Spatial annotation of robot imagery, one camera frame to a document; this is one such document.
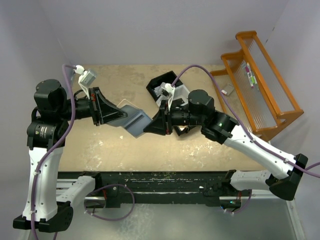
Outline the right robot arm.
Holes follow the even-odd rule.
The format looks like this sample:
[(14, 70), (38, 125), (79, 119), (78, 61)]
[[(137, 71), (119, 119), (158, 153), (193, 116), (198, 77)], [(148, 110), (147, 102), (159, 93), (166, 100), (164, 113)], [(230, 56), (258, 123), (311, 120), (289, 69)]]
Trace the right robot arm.
[(170, 135), (175, 126), (200, 126), (209, 140), (239, 151), (262, 165), (261, 171), (230, 170), (222, 190), (228, 196), (243, 190), (266, 190), (280, 199), (292, 201), (303, 176), (308, 158), (275, 148), (249, 133), (233, 117), (215, 109), (214, 99), (202, 89), (188, 94), (185, 108), (169, 108), (162, 100), (157, 114), (143, 129), (145, 133)]

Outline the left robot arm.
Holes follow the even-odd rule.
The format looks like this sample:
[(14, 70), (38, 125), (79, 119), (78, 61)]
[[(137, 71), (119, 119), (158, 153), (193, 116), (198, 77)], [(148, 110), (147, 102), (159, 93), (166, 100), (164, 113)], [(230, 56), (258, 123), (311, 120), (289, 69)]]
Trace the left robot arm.
[(36, 86), (36, 107), (26, 131), (30, 157), (28, 196), (22, 215), (13, 220), (13, 228), (45, 233), (65, 231), (74, 209), (84, 203), (86, 195), (98, 196), (103, 191), (99, 173), (83, 173), (57, 195), (59, 164), (72, 116), (77, 120), (91, 118), (96, 126), (127, 117), (98, 87), (88, 91), (87, 97), (75, 100), (72, 109), (74, 99), (67, 98), (58, 80), (47, 79)]

